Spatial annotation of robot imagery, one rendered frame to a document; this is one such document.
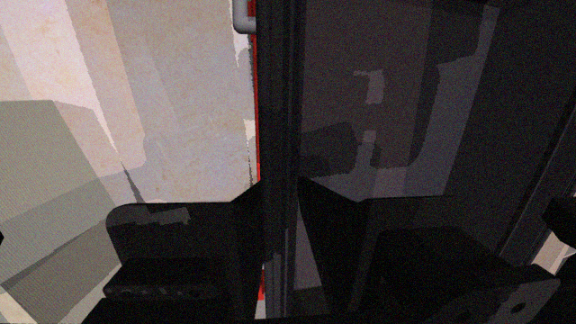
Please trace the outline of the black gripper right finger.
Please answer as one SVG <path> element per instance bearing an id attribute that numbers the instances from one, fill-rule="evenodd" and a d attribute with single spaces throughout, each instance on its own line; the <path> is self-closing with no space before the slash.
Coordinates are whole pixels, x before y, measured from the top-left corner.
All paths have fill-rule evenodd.
<path id="1" fill-rule="evenodd" d="M 358 311 L 378 234 L 459 226 L 470 205 L 460 196 L 376 197 L 354 202 L 298 176 L 301 216 L 329 313 Z"/>

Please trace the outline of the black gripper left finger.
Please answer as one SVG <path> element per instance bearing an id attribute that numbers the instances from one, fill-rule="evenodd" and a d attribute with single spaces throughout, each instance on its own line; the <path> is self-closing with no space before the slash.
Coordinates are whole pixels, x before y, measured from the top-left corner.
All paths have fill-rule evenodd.
<path id="1" fill-rule="evenodd" d="M 134 202 L 112 209 L 106 230 L 121 261 L 220 257 L 235 320 L 255 318 L 263 272 L 260 181 L 230 202 Z"/>

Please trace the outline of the red plastic tray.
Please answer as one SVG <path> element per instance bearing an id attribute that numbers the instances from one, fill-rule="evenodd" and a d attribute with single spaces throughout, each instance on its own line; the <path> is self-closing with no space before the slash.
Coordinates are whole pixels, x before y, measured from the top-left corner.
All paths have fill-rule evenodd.
<path id="1" fill-rule="evenodd" d="M 248 3 L 248 16 L 256 16 L 256 3 L 255 0 L 247 1 Z M 253 62 L 254 62 L 254 106 L 255 106 L 255 129 L 256 129 L 256 173 L 257 181 L 260 181 L 260 159 L 259 159 L 259 132 L 258 132 L 258 105 L 257 105 L 257 36 L 251 35 L 251 42 L 253 42 Z M 259 288 L 258 300 L 265 300 L 265 273 L 264 269 L 261 276 L 261 283 Z"/>

